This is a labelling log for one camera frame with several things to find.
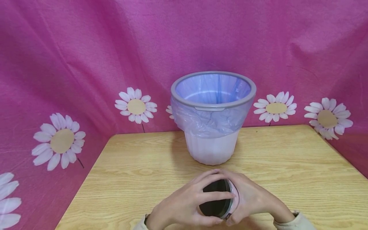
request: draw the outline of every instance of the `beige sleeve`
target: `beige sleeve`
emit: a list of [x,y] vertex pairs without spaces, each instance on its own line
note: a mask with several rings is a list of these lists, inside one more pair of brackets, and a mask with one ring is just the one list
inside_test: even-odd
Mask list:
[[148,230],[146,225],[144,224],[144,220],[146,219],[147,215],[144,215],[139,223],[133,228],[133,230]]
[[273,225],[277,230],[316,230],[313,224],[301,213],[294,212],[295,219],[289,223],[280,224],[276,221]]

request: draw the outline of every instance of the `white daisy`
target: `white daisy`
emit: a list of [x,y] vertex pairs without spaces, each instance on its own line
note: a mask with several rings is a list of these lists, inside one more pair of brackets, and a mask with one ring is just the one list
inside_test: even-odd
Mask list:
[[18,197],[6,198],[19,185],[18,181],[10,182],[14,177],[12,173],[3,173],[0,175],[0,229],[7,229],[16,225],[21,215],[11,213],[21,205],[22,200]]
[[129,87],[127,93],[120,92],[119,96],[123,100],[116,100],[115,107],[121,110],[121,115],[129,116],[128,119],[131,122],[135,121],[137,124],[141,124],[143,121],[147,123],[148,118],[153,118],[152,113],[157,112],[157,104],[150,102],[150,96],[142,96],[140,89],[134,90]]
[[267,95],[267,100],[259,99],[254,103],[254,107],[258,108],[254,111],[255,114],[261,114],[259,119],[265,120],[266,123],[278,122],[280,117],[282,119],[288,119],[288,115],[294,115],[297,107],[296,103],[293,103],[294,96],[289,97],[289,92],[280,92],[277,96],[272,94]]
[[33,163],[37,166],[49,161],[47,170],[51,171],[61,161],[61,167],[65,169],[69,163],[77,160],[75,154],[82,151],[86,133],[78,132],[78,122],[73,121],[68,115],[64,118],[60,113],[56,113],[52,114],[50,119],[53,125],[41,125],[41,131],[33,136],[42,142],[32,150],[32,156],[37,156]]
[[168,113],[170,113],[170,114],[171,114],[171,115],[169,116],[169,118],[174,119],[174,116],[173,116],[173,110],[172,110],[172,108],[171,108],[171,105],[168,105],[168,106],[167,106],[166,112],[168,112]]
[[335,99],[323,98],[322,104],[312,102],[304,109],[309,112],[304,117],[313,119],[309,124],[327,140],[333,138],[338,140],[335,132],[338,135],[343,135],[345,128],[353,125],[353,122],[347,119],[351,115],[350,111],[346,110],[343,103],[336,106]]

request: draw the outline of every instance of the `trash can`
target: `trash can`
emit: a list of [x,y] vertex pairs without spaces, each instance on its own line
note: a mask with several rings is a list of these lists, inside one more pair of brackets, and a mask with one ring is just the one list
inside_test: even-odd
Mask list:
[[224,71],[196,72],[173,83],[174,120],[195,160],[216,165],[230,159],[255,93],[252,80]]

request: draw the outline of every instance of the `wood grain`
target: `wood grain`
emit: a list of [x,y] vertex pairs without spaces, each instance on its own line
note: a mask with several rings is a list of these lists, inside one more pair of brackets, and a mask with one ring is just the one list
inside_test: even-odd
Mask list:
[[[368,181],[309,126],[242,128],[234,155],[217,167],[246,174],[319,230],[368,229]],[[183,132],[116,135],[57,229],[133,229],[162,199],[212,168],[191,158]],[[211,229],[274,227],[271,216],[261,214]]]

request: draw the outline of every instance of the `pink fabric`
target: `pink fabric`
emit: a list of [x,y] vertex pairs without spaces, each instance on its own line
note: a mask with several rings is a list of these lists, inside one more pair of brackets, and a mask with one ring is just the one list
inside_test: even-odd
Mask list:
[[[0,175],[14,174],[8,198],[22,200],[9,229],[54,229],[112,135],[177,130],[170,86],[197,71],[248,76],[256,100],[289,91],[296,114],[271,125],[308,124],[304,107],[325,97],[344,103],[354,125],[330,143],[368,176],[365,0],[3,0],[0,20]],[[157,104],[148,123],[114,107],[127,87]],[[244,126],[269,125],[255,109]],[[84,168],[33,164],[33,136],[55,113],[86,133]]]

